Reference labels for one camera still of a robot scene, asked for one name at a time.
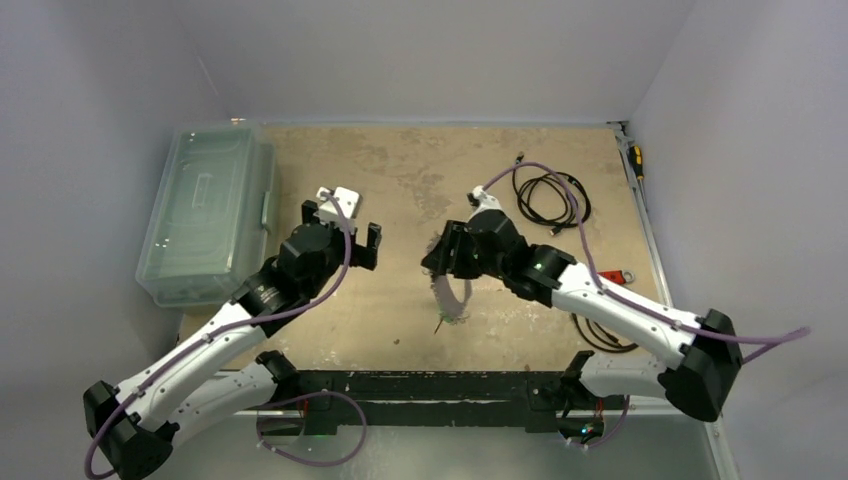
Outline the green tagged key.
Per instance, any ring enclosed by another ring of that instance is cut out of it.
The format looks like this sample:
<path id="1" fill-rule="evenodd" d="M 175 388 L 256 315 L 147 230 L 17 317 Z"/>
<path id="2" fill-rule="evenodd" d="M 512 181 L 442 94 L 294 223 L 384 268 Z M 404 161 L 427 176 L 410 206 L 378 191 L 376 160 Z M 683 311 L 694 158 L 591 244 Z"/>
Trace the green tagged key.
<path id="1" fill-rule="evenodd" d="M 433 331 L 433 334 L 436 335 L 442 327 L 457 326 L 463 324 L 464 322 L 465 319 L 461 317 L 441 317 Z"/>

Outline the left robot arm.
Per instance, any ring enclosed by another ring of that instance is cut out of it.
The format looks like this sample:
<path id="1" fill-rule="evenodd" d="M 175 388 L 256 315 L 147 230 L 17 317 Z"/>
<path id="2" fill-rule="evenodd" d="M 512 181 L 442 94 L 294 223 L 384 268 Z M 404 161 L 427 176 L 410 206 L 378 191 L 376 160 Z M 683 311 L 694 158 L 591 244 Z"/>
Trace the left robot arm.
<path id="1" fill-rule="evenodd" d="M 195 333 L 139 373 L 111 385 L 99 381 L 83 395 L 92 441 L 84 474 L 94 478 L 101 453 L 109 475 L 143 479 L 173 451 L 224 418 L 252 408 L 308 410 L 331 396 L 284 354 L 267 351 L 227 376 L 220 369 L 328 300 L 352 268 L 374 270 L 382 238 L 370 224 L 356 241 L 360 195 L 320 189 L 301 207 L 301 222 Z"/>

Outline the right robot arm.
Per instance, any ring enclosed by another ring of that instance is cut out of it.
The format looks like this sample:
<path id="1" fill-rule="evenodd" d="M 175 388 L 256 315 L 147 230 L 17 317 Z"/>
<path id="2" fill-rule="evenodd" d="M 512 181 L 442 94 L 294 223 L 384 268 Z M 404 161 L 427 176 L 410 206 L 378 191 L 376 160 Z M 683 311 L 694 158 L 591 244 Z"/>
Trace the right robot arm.
<path id="1" fill-rule="evenodd" d="M 591 356 L 561 381 L 564 399 L 576 407 L 610 395 L 657 397 L 694 419 L 713 422 L 743 364 L 732 341 L 733 322 L 724 313 L 711 309 L 699 316 L 595 280 L 589 266 L 572 255 L 528 243 L 501 210 L 447 222 L 421 265 L 434 278 L 499 279 L 523 300 L 604 325 L 650 353 L 638 367 Z"/>

